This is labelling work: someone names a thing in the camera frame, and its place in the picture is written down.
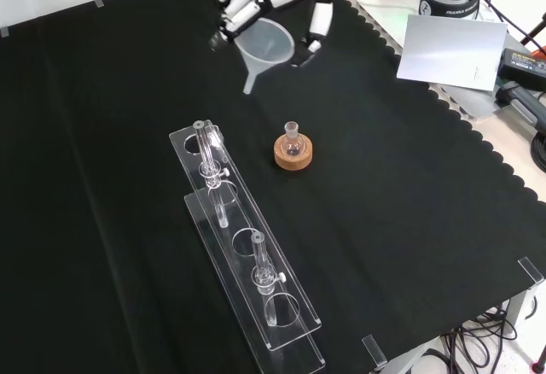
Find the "test tube rack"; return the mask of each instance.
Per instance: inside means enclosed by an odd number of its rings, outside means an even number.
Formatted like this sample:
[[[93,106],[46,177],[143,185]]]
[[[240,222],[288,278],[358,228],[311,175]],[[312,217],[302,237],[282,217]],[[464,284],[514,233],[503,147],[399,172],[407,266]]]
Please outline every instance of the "test tube rack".
[[[325,366],[322,325],[210,120],[170,135],[194,193],[184,200],[264,374]]]

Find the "plastic funnel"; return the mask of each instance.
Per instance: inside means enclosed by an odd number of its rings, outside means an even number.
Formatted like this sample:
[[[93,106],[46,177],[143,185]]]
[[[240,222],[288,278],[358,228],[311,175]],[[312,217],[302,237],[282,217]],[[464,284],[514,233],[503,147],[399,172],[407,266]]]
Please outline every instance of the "plastic funnel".
[[[290,32],[267,18],[254,22],[235,39],[235,44],[247,65],[248,77],[242,90],[245,94],[250,94],[259,74],[293,56],[293,38]]]

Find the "acrylic clip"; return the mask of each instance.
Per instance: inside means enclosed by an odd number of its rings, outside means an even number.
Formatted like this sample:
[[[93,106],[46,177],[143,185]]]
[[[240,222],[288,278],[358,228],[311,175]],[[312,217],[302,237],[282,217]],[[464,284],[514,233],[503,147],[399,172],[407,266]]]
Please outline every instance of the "acrylic clip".
[[[377,345],[377,342],[375,342],[374,337],[370,334],[369,336],[364,337],[362,342],[368,350],[369,355],[371,355],[372,359],[374,360],[377,370],[381,370],[383,367],[385,367],[387,363],[386,357]]]
[[[538,269],[531,263],[529,259],[527,259],[527,257],[519,259],[518,263],[520,263],[520,266],[523,267],[523,270],[525,270],[526,273],[535,282],[534,285],[540,284],[544,281],[544,276],[542,275],[542,273],[538,271]]]

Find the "metal rod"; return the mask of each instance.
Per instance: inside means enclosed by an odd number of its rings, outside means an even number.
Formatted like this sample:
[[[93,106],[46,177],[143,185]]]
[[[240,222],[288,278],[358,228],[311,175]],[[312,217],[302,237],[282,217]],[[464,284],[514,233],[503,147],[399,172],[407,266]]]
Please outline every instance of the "metal rod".
[[[540,354],[540,359],[532,365],[532,371],[542,374],[544,372],[544,366],[546,365],[546,347],[544,347],[543,353]]]
[[[543,15],[543,20],[538,23],[537,26],[535,26],[531,32],[529,32],[529,37],[535,38],[542,30],[546,28],[546,13]],[[527,45],[531,42],[531,40],[528,37],[523,37],[521,40],[521,43],[523,45]]]

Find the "table leg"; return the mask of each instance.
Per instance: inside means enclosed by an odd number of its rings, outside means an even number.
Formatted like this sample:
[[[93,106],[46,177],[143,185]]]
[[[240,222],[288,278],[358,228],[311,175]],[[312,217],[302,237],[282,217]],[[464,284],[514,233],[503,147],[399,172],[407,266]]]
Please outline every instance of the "table leg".
[[[515,295],[510,299],[506,320],[508,320],[514,327],[517,327],[518,324],[521,324],[521,322],[524,321],[526,317],[531,313],[532,298],[537,292],[537,287],[538,284],[535,284],[530,289],[522,291],[521,293]]]
[[[381,370],[381,374],[406,374],[413,367],[417,360],[431,347],[436,339],[421,344],[408,353],[399,355],[396,359],[392,359]]]

